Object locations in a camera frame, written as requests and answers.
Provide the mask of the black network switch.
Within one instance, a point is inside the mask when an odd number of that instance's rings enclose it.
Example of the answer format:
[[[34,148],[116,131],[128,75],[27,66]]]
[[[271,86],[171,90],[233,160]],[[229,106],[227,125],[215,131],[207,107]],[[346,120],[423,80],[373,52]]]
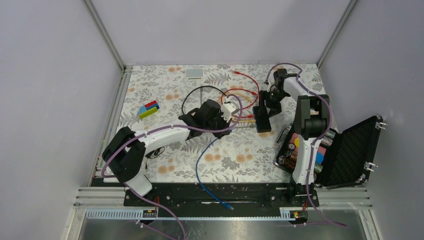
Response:
[[[268,133],[272,130],[268,110],[266,107],[254,106],[252,112],[255,119],[256,131],[258,133]]]

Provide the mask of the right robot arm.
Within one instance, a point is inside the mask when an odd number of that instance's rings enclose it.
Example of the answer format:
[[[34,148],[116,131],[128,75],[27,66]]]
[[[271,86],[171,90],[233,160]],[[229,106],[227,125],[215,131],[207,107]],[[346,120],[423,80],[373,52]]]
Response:
[[[273,78],[274,87],[259,91],[259,104],[253,107],[256,129],[258,133],[270,132],[270,118],[282,111],[281,101],[286,97],[296,101],[293,129],[298,136],[298,152],[286,198],[291,205],[299,206],[312,193],[319,145],[331,126],[329,97],[309,90],[299,73],[281,68]]]

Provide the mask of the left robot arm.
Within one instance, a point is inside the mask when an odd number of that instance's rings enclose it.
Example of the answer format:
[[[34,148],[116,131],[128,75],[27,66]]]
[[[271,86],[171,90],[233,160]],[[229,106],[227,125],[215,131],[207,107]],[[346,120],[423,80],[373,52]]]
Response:
[[[101,154],[112,177],[135,191],[136,199],[144,206],[155,200],[153,186],[142,169],[143,159],[150,153],[176,142],[187,141],[212,133],[216,138],[230,134],[232,115],[239,107],[230,101],[219,104],[208,99],[178,117],[169,125],[136,134],[128,126],[118,130]]]

